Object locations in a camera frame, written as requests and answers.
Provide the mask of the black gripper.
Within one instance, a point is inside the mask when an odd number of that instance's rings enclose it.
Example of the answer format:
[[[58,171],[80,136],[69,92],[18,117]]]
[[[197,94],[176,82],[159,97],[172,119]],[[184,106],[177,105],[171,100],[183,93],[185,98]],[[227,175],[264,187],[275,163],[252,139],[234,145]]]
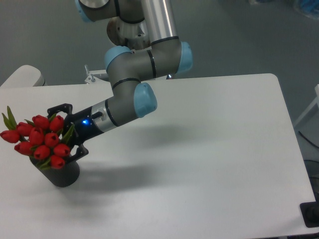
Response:
[[[47,110],[47,117],[49,119],[54,114],[57,114],[59,112],[64,112],[67,114],[67,116],[64,118],[63,134],[65,134],[69,130],[69,128],[74,125],[73,134],[68,141],[68,145],[78,145],[78,147],[75,154],[69,155],[66,158],[66,162],[77,161],[89,154],[88,149],[82,143],[102,134],[102,131],[98,129],[91,117],[92,107],[88,107],[74,114],[72,113],[72,111],[73,105],[68,103],[57,105]]]

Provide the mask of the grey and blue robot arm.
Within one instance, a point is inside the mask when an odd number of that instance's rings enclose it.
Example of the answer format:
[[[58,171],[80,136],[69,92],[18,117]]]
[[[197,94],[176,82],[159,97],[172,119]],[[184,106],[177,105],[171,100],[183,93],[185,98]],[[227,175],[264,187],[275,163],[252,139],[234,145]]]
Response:
[[[142,118],[157,108],[157,100],[148,80],[188,71],[193,58],[190,45],[180,41],[168,0],[78,0],[76,7],[84,21],[118,17],[128,24],[144,22],[150,49],[133,52],[115,46],[105,54],[105,68],[113,96],[75,114],[70,104],[48,109],[67,114],[63,136],[74,155],[65,156],[71,163],[88,154],[84,142],[116,127]]]

